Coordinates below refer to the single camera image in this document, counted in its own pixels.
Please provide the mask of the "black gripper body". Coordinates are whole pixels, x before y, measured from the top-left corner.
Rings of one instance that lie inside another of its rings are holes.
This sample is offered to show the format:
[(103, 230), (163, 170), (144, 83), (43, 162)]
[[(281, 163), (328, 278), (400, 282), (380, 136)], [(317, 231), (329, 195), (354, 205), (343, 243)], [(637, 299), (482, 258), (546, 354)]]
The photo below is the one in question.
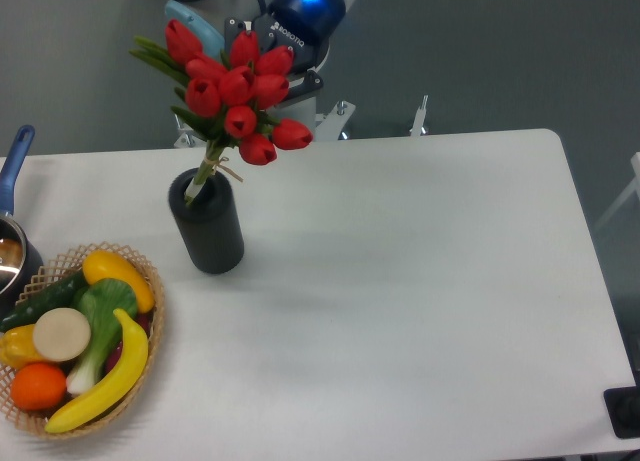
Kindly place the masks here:
[(272, 0), (251, 25), (260, 52), (284, 46), (293, 52), (290, 73), (315, 68), (346, 14), (346, 0)]

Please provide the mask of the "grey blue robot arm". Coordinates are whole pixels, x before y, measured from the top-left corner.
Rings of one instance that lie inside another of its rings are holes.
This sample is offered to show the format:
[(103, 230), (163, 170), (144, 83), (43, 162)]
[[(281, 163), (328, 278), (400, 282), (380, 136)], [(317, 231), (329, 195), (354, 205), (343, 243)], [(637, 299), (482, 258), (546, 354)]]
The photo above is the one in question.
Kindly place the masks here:
[(313, 97), (323, 87), (330, 38), (356, 0), (169, 0), (166, 17), (178, 19), (201, 39), (205, 52), (217, 57), (244, 30), (257, 34), (260, 50), (293, 50), (285, 101)]

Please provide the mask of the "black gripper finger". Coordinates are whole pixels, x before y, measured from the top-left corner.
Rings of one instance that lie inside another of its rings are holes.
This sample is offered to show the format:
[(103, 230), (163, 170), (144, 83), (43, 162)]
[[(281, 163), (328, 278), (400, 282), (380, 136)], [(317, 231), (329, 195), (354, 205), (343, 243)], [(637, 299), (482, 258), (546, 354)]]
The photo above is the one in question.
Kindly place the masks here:
[(230, 61), (253, 60), (253, 32), (243, 21), (235, 18), (226, 21), (225, 48)]
[(323, 87), (322, 77), (315, 70), (308, 70), (289, 86), (287, 96), (279, 105), (285, 107), (315, 97)]

